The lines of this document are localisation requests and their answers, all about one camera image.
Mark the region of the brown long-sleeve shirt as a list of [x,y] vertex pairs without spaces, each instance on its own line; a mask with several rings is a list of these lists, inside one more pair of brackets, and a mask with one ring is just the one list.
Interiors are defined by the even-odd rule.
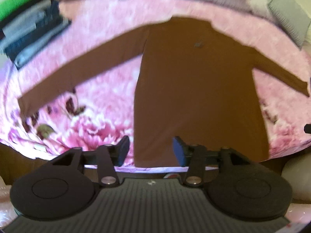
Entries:
[[136,167],[176,166],[174,136],[211,150],[231,147],[254,162],[269,142],[252,70],[308,96],[307,83],[208,21],[173,17],[128,31],[56,70],[18,100],[30,117],[82,82],[141,56],[134,100]]

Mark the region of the pink floral bedspread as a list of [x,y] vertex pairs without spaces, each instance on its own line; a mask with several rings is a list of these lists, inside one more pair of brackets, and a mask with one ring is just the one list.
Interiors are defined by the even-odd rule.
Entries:
[[95,149],[133,135],[133,98],[140,57],[94,77],[22,122],[18,98],[70,60],[147,23],[173,16],[205,19],[215,29],[310,80],[310,55],[265,19],[191,0],[73,0],[59,10],[72,23],[21,70],[1,67],[1,143],[28,158],[50,160],[71,147]]

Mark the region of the grey ribbed pillow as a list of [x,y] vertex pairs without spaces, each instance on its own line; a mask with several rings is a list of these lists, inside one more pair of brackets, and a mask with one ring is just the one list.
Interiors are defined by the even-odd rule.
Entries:
[[268,8],[299,49],[310,42],[310,0],[271,0]]

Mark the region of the stack of folded clothes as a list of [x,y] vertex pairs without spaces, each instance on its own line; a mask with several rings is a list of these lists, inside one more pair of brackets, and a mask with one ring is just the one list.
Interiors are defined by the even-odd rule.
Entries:
[[3,0],[1,54],[20,70],[70,25],[56,0]]

